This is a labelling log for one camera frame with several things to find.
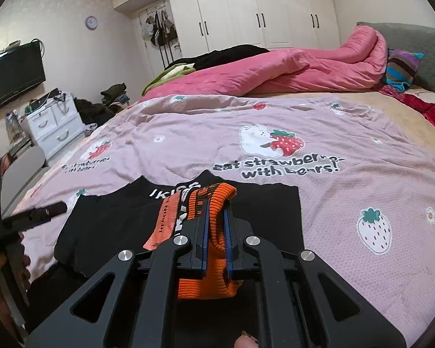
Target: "orange knit fabric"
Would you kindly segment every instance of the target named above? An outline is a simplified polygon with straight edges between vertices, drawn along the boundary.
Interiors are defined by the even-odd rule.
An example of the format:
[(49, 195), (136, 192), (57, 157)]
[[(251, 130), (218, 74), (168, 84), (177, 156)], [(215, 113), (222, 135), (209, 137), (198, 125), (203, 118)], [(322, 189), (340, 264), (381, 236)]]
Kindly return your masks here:
[(235, 296), (241, 282), (224, 279), (225, 241), (223, 221), (220, 212), (224, 202), (236, 193), (234, 187), (226, 183), (192, 191), (188, 203), (187, 219), (191, 220), (202, 213), (203, 201), (210, 201), (210, 244), (208, 246), (208, 268), (203, 280), (181, 279), (179, 282), (179, 298), (213, 299)]

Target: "metal screw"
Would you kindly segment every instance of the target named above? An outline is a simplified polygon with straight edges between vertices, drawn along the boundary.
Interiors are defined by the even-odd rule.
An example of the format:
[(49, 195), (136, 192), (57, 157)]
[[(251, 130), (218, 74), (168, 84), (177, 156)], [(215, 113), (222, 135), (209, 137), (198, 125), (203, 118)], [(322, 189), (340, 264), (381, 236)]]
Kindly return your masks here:
[(258, 246), (261, 243), (261, 239), (255, 236), (249, 236), (245, 239), (246, 243), (250, 246)]
[(188, 242), (188, 238), (186, 236), (177, 236), (174, 237), (173, 241), (177, 246), (182, 246)]
[(126, 262), (127, 260), (131, 260), (132, 256), (133, 256), (132, 251), (130, 251), (130, 250), (122, 250), (118, 254), (118, 259), (122, 260), (123, 262)]
[(314, 255), (314, 253), (310, 250), (302, 251), (300, 256), (302, 257), (303, 260), (306, 260), (307, 262), (314, 260), (314, 258), (316, 257), (316, 255)]

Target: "pink comforter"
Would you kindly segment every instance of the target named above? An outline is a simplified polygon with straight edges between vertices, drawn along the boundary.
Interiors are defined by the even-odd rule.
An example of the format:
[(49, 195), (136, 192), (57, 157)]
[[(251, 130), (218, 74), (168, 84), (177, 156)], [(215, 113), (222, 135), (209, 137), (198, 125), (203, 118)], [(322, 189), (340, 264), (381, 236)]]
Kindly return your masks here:
[(387, 64), (384, 37), (357, 26), (337, 50), (278, 50), (203, 69), (158, 86), (142, 101), (166, 95), (233, 95), (357, 91), (378, 83)]

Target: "white wardrobe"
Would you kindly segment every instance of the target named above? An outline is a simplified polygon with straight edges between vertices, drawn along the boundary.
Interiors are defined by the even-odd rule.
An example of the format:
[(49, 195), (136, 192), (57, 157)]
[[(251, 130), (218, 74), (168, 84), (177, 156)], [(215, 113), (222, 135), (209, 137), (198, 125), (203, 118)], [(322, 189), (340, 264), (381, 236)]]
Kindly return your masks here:
[(339, 47), (332, 0), (170, 0), (184, 57), (238, 44)]

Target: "black tv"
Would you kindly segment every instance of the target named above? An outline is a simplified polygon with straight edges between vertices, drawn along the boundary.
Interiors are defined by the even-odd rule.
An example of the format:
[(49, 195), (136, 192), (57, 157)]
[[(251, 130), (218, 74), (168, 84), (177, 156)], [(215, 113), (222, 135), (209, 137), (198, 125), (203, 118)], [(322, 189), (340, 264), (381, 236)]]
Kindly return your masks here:
[(44, 81), (39, 41), (0, 54), (0, 108)]

